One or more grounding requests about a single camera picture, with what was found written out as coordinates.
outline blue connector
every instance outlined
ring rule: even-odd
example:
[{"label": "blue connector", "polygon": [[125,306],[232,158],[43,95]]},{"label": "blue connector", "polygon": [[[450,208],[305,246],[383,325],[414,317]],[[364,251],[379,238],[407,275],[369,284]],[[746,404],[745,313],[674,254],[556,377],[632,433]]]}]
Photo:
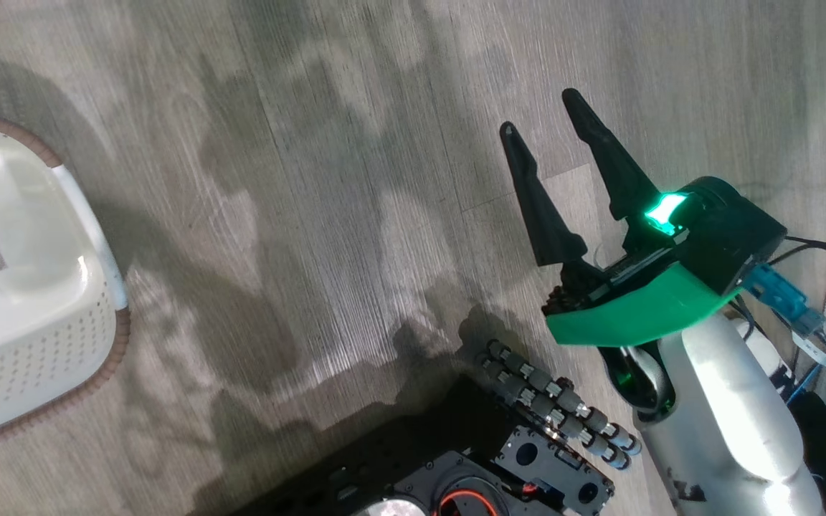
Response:
[{"label": "blue connector", "polygon": [[806,305],[809,298],[768,264],[757,265],[741,286],[758,301],[773,308],[803,339],[821,330],[826,323],[822,313]]}]

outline white plastic basket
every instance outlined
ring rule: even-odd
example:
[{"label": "white plastic basket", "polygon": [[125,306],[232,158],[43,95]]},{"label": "white plastic basket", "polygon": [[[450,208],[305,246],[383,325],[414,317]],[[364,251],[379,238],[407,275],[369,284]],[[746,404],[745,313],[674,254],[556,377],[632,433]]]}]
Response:
[{"label": "white plastic basket", "polygon": [[122,278],[75,179],[0,120],[0,441],[99,388],[128,337]]}]

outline green led light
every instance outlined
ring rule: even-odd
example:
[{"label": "green led light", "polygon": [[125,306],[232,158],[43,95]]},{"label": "green led light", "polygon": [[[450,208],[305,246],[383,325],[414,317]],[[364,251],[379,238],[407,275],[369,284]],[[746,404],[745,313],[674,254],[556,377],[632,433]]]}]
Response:
[{"label": "green led light", "polygon": [[658,201],[658,206],[650,209],[645,213],[646,219],[658,231],[666,235],[674,235],[678,231],[678,227],[668,221],[671,214],[681,206],[684,199],[687,199],[686,193],[666,193],[662,199]]}]

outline wooden floor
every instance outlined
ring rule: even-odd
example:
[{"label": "wooden floor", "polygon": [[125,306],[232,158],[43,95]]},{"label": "wooden floor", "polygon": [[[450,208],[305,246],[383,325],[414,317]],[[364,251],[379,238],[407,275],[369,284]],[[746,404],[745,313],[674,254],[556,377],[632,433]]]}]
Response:
[{"label": "wooden floor", "polygon": [[[826,238],[826,0],[0,0],[0,116],[75,171],[134,314],[117,378],[0,445],[0,515],[225,514],[435,401],[459,330],[629,424],[545,330],[498,144],[616,258],[566,86],[662,189],[720,176]],[[822,302],[826,257],[782,270]],[[606,516],[671,512],[651,464],[609,473]]]}]

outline ventilation hole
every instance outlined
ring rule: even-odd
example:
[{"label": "ventilation hole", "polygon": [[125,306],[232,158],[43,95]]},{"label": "ventilation hole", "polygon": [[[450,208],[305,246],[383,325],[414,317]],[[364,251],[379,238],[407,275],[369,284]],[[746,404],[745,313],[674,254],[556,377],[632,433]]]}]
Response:
[{"label": "ventilation hole", "polygon": [[518,448],[518,453],[515,453],[515,461],[521,466],[528,466],[537,458],[537,446],[532,443],[525,443]]},{"label": "ventilation hole", "polygon": [[594,497],[597,496],[597,486],[588,482],[582,489],[579,490],[578,499],[579,503],[591,503],[594,501]]}]

